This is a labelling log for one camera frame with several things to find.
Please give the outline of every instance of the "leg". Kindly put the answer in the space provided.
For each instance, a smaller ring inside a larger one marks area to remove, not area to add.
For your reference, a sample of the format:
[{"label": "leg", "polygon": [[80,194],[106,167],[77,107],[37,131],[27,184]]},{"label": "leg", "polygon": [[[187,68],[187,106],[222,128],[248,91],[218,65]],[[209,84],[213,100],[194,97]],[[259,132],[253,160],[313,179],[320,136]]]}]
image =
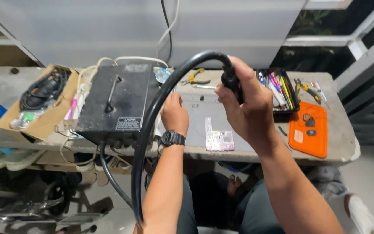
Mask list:
[{"label": "leg", "polygon": [[177,234],[198,234],[196,218],[194,216],[193,196],[187,176],[183,174],[183,200],[178,217]]},{"label": "leg", "polygon": [[273,213],[264,179],[257,182],[237,209],[238,216],[243,216],[240,234],[285,234]]}]

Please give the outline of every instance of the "circuit board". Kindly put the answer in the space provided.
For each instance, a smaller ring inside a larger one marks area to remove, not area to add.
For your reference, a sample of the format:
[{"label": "circuit board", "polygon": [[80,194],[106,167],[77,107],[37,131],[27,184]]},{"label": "circuit board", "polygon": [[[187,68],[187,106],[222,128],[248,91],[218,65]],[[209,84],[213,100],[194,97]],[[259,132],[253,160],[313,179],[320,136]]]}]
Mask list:
[{"label": "circuit board", "polygon": [[205,129],[207,151],[235,150],[233,133],[231,131],[213,131],[210,117],[205,118]]}]

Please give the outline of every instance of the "floor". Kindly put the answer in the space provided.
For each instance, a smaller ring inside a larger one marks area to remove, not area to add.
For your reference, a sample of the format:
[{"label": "floor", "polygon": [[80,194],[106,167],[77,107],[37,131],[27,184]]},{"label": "floor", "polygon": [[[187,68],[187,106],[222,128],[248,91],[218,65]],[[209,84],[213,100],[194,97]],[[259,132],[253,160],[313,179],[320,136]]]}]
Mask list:
[{"label": "floor", "polygon": [[[227,169],[222,168],[214,162],[206,161],[207,164],[205,170],[214,170],[216,172],[225,174],[226,176],[231,175]],[[361,148],[361,157],[346,166],[340,168],[342,178],[345,184],[348,186],[351,192],[358,194],[363,202],[368,206],[372,214],[374,215],[374,146],[365,146]],[[246,180],[247,175],[242,173],[236,173],[242,181]],[[130,194],[131,190],[131,178],[129,175],[116,175],[114,176],[122,189]],[[105,217],[95,222],[97,225],[96,233],[119,233],[119,234],[130,234],[133,231],[135,220],[133,217],[132,210],[127,206],[123,199],[117,195],[115,190],[110,184],[104,187],[98,187],[92,185],[85,189],[84,194],[87,197],[89,204],[98,202],[99,200],[106,200],[106,202],[112,202],[113,209]],[[329,202],[333,208],[335,214],[339,218],[340,223],[348,234],[358,234],[352,222],[344,213],[343,200],[335,199]],[[67,215],[75,213],[80,206],[77,203],[71,203],[69,212]],[[93,224],[85,224],[81,226],[81,230],[90,227]],[[33,226],[22,226],[12,225],[5,226],[0,224],[0,232],[3,233],[54,233],[55,230],[61,227],[55,227],[53,225],[41,224]]]}]

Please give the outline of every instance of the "cardboard box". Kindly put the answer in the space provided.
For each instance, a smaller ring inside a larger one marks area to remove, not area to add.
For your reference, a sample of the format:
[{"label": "cardboard box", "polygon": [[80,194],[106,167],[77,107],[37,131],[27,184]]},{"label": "cardboard box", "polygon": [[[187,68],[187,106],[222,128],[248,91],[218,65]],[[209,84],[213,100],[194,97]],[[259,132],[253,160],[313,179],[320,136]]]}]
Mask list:
[{"label": "cardboard box", "polygon": [[54,131],[54,127],[58,125],[62,119],[64,119],[76,94],[77,79],[79,74],[74,69],[69,67],[49,65],[37,77],[37,80],[46,74],[49,74],[54,67],[60,67],[62,69],[71,71],[63,92],[57,99],[56,103],[49,107],[38,119],[33,120],[27,128],[18,131],[11,129],[10,127],[11,121],[17,119],[20,114],[18,99],[0,119],[0,128],[4,132],[19,141],[34,142],[36,139],[45,140]]}]

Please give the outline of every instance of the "white wall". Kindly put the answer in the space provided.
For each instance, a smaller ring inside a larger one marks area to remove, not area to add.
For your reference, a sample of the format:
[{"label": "white wall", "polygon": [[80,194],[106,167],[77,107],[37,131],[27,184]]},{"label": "white wall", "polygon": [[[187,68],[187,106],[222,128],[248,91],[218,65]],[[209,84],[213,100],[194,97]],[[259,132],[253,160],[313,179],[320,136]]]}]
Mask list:
[{"label": "white wall", "polygon": [[[208,49],[268,67],[305,0],[180,0],[170,64]],[[165,0],[170,22],[176,0]],[[93,65],[100,57],[156,57],[166,30],[159,0],[0,0],[0,23],[42,64]],[[160,58],[168,56],[169,43]],[[207,67],[220,67],[217,62]]]}]

